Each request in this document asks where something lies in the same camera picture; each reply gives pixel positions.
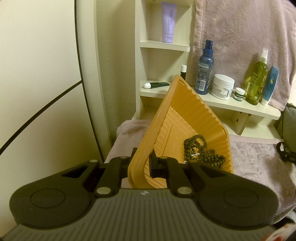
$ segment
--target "white cabinet door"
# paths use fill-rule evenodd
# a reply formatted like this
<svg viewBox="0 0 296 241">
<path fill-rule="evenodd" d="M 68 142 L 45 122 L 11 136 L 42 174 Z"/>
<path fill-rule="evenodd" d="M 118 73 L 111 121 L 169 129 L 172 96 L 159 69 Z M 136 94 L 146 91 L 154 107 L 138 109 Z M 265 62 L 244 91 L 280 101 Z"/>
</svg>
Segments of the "white cabinet door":
<svg viewBox="0 0 296 241">
<path fill-rule="evenodd" d="M 111 148 L 94 6 L 0 0 L 0 237 L 17 188 Z"/>
</svg>

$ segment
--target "plush fabric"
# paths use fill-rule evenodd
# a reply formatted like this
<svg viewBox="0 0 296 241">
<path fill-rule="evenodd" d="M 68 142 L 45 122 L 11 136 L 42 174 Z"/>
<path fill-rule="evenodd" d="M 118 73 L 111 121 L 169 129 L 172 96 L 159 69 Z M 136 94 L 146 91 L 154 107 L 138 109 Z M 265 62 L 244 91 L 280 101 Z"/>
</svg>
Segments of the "plush fabric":
<svg viewBox="0 0 296 241">
<path fill-rule="evenodd" d="M 150 122 L 127 120 L 117 129 L 117 140 L 106 162 L 117 156 L 130 156 L 138 147 Z M 278 196 L 279 209 L 275 222 L 281 220 L 296 207 L 296 167 L 282 162 L 276 151 L 281 139 L 260 139 L 230 135 L 234 174 L 261 183 L 272 189 Z M 127 178 L 123 188 L 131 188 Z"/>
<path fill-rule="evenodd" d="M 251 77 L 262 48 L 268 66 L 279 68 L 269 102 L 283 111 L 296 73 L 296 7 L 289 0 L 196 0 L 192 61 L 187 82 L 194 86 L 205 40 L 213 40 L 214 73 L 228 75 L 234 87 Z"/>
</svg>

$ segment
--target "beige wall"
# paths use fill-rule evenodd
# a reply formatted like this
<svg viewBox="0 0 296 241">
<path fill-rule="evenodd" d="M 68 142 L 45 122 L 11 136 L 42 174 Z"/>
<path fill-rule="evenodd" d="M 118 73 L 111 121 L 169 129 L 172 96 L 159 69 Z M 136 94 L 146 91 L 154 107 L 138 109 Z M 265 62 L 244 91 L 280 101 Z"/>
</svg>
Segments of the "beige wall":
<svg viewBox="0 0 296 241">
<path fill-rule="evenodd" d="M 135 1 L 97 1 L 99 62 L 111 139 L 136 111 Z"/>
</svg>

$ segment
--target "blue tube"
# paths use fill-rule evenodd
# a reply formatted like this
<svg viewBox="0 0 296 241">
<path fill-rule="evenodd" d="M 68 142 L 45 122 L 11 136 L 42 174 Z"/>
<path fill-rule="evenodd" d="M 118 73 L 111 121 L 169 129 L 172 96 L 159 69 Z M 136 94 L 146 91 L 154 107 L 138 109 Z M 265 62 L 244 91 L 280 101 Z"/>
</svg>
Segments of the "blue tube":
<svg viewBox="0 0 296 241">
<path fill-rule="evenodd" d="M 269 100 L 274 92 L 274 87 L 276 86 L 278 76 L 279 76 L 279 69 L 273 65 L 270 71 L 270 76 L 267 81 L 262 100 L 261 100 L 261 104 L 263 106 L 268 105 Z"/>
</svg>

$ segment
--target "yellow tray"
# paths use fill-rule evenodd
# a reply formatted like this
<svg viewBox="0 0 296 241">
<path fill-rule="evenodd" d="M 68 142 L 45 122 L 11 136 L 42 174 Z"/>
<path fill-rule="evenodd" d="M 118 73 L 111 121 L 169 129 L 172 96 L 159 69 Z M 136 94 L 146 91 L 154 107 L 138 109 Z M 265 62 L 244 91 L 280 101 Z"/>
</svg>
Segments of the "yellow tray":
<svg viewBox="0 0 296 241">
<path fill-rule="evenodd" d="M 233 173 L 228 132 L 198 94 L 176 75 L 137 152 L 128 167 L 128 179 L 133 188 L 165 188 L 162 178 L 149 175 L 148 157 L 169 156 L 182 163 L 185 139 L 200 134 L 207 141 L 207 150 L 215 149 L 226 157 L 223 170 Z"/>
</svg>

